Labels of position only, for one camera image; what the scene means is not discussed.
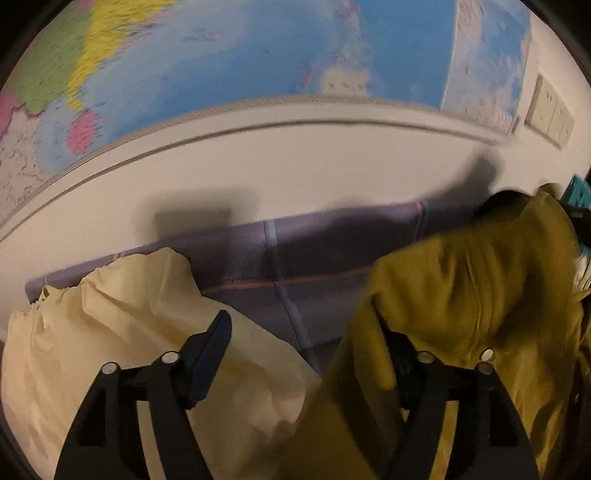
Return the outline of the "cream pillow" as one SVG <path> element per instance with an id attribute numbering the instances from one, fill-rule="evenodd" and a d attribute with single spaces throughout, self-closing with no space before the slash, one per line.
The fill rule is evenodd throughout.
<path id="1" fill-rule="evenodd" d="M 99 369 L 151 363 L 203 332 L 222 304 L 202 295 L 185 257 L 164 248 L 48 287 L 8 322 L 1 402 L 39 477 L 53 477 L 74 416 Z M 293 346 L 238 311 L 204 401 L 188 414 L 216 479 L 270 479 L 321 383 Z"/>

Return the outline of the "olive brown jacket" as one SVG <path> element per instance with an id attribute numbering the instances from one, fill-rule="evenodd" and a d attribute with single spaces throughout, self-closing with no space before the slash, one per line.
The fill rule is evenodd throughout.
<path id="1" fill-rule="evenodd" d="M 491 364 L 540 477 L 590 474 L 588 290 L 579 242 L 539 190 L 520 212 L 437 234 L 380 258 L 318 393 L 280 457 L 280 479 L 384 479 L 408 413 L 380 324 L 444 364 Z"/>

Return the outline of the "white network wall plate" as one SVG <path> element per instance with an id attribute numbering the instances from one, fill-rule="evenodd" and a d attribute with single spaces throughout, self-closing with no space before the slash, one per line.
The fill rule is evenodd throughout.
<path id="1" fill-rule="evenodd" d="M 564 149 L 567 146 L 567 144 L 571 138 L 574 126 L 575 126 L 574 117 L 570 113 L 566 113 L 565 117 L 564 117 L 564 123 L 563 123 L 562 129 L 561 129 L 560 134 L 558 136 L 558 145 L 561 149 Z"/>

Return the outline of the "colourful wall map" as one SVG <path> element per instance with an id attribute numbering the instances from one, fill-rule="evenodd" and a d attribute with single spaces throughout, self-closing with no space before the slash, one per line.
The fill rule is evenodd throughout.
<path id="1" fill-rule="evenodd" d="M 374 97 L 507 131 L 531 41 L 519 1 L 75 1 L 1 92 L 1 213 L 151 124 L 245 99 Z"/>

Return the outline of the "teal plastic storage rack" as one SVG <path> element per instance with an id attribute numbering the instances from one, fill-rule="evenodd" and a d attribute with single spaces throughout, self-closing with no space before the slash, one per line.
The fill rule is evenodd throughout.
<path id="1" fill-rule="evenodd" d="M 590 254 L 590 185 L 579 176 L 573 176 L 560 198 L 577 236 L 581 252 Z"/>

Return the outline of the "purple plaid bed sheet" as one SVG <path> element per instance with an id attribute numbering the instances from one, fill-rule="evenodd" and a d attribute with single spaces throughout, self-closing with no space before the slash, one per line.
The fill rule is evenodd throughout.
<path id="1" fill-rule="evenodd" d="M 424 200 L 199 229 L 34 279 L 25 291 L 32 306 L 48 287 L 71 288 L 118 259 L 168 248 L 187 259 L 204 297 L 287 342 L 320 374 L 376 262 L 431 234 L 470 224 L 476 208 L 473 202 Z"/>

